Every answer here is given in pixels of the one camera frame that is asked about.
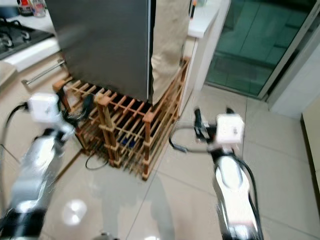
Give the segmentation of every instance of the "refrigerator door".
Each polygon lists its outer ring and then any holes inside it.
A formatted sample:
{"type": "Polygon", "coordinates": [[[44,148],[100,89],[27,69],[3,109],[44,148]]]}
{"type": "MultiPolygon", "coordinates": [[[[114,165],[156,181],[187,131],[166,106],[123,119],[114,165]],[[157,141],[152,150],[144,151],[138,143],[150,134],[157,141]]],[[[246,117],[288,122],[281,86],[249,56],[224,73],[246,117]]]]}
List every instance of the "refrigerator door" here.
{"type": "Polygon", "coordinates": [[[149,99],[150,0],[47,0],[71,75],[149,99]]]}

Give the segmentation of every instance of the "beige tile floor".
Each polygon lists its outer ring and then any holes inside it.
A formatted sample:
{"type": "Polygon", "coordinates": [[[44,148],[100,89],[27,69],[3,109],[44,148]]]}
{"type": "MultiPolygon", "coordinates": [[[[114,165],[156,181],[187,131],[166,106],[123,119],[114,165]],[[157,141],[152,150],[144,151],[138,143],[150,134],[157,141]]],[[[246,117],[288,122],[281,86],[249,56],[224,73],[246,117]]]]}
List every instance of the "beige tile floor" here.
{"type": "MultiPolygon", "coordinates": [[[[320,239],[300,123],[268,112],[265,103],[209,86],[197,100],[190,99],[183,120],[192,119],[194,105],[207,120],[223,113],[226,106],[245,119],[244,144],[238,153],[256,178],[265,239],[320,239]]],[[[176,139],[186,142],[192,137],[185,132],[176,139]]],[[[109,166],[88,171],[86,159],[80,156],[58,182],[44,240],[89,240],[101,232],[121,240],[222,239],[208,155],[183,154],[168,146],[147,182],[109,166]],[[81,208],[83,216],[74,219],[74,208],[81,208]]],[[[92,157],[90,164],[101,163],[92,157]]]]}

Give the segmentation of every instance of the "glass sliding door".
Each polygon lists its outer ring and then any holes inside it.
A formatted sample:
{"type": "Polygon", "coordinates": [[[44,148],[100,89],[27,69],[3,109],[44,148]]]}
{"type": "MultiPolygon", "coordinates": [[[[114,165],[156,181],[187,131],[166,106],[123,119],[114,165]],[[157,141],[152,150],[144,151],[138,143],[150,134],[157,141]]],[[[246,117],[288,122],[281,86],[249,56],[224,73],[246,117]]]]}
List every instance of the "glass sliding door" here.
{"type": "Polygon", "coordinates": [[[206,83],[262,98],[316,18],[317,4],[231,0],[206,83]]]}

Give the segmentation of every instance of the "white countertop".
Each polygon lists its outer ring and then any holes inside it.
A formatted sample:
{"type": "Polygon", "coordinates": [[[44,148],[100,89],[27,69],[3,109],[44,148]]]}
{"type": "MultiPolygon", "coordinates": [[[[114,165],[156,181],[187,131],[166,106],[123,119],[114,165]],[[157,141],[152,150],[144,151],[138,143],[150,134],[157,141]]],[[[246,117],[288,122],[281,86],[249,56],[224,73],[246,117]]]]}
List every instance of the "white countertop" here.
{"type": "MultiPolygon", "coordinates": [[[[208,0],[203,7],[196,7],[193,19],[190,20],[188,36],[194,38],[203,38],[213,21],[218,15],[221,0],[208,0]]],[[[34,16],[15,16],[9,18],[8,21],[18,20],[22,25],[55,34],[55,29],[51,21],[50,14],[46,10],[45,17],[34,16]]],[[[25,50],[15,53],[3,61],[12,64],[17,68],[18,72],[40,62],[60,51],[60,46],[55,37],[46,39],[35,44],[25,50]]]]}

